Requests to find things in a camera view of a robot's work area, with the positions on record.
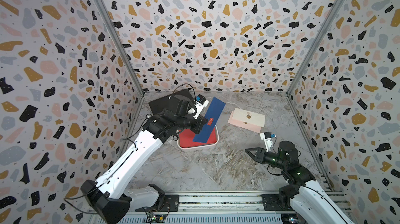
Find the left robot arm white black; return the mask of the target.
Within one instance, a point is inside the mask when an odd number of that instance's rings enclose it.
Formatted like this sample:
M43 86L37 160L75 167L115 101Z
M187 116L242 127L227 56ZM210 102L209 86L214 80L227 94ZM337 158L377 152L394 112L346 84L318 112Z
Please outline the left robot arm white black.
M137 138L115 165L96 180L81 186L88 204L107 223L120 222L129 211L166 207L165 192L154 184L127 191L127 186L148 158L170 137L183 130L199 134L208 119L201 115L209 101L203 96L173 93L155 101L157 112L148 117Z

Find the pink envelope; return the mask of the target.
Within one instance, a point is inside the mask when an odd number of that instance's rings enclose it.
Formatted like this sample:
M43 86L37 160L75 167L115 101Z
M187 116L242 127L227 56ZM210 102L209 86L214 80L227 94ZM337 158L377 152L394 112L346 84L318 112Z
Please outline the pink envelope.
M228 120L228 123L231 125L234 125L236 127L240 127L246 130L253 131L255 133L260 133L261 132L261 127L253 124L249 124L243 121L235 120L233 119L234 117L234 112L231 113L230 118Z

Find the dark blue envelope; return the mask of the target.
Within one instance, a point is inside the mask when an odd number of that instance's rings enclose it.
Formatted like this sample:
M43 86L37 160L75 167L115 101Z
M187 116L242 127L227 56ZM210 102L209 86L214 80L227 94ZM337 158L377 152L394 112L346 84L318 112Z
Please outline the dark blue envelope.
M213 97L205 114L207 123L203 126L201 132L194 136L193 142L206 144L212 131L214 130L218 119L220 118L226 104L220 99Z

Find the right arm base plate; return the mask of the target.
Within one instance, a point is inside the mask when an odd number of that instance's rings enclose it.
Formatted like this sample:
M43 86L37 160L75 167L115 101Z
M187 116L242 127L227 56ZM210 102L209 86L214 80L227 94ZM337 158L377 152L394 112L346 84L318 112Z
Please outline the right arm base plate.
M262 194L264 211L292 210L290 200L283 194Z

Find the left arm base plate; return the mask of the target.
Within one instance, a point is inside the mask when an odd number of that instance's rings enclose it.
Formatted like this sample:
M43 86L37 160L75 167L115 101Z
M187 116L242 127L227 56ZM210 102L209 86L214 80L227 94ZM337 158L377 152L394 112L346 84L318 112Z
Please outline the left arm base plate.
M161 195L158 197L156 200L155 204L150 207L144 207L144 208L138 208L135 210L135 212L140 213L140 212L155 212L155 211L161 211L161 212L177 212L179 208L179 198L180 196L178 194L167 194L167 195Z

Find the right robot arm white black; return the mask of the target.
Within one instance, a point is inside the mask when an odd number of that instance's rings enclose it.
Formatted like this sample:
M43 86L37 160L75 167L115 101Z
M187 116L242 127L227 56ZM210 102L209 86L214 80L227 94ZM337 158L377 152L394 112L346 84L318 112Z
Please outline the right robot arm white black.
M245 153L259 164L281 170L288 185L279 189L278 203L292 209L308 224L352 224L321 187L315 176L299 161L299 151L290 141L282 141L277 152L264 148L245 149Z

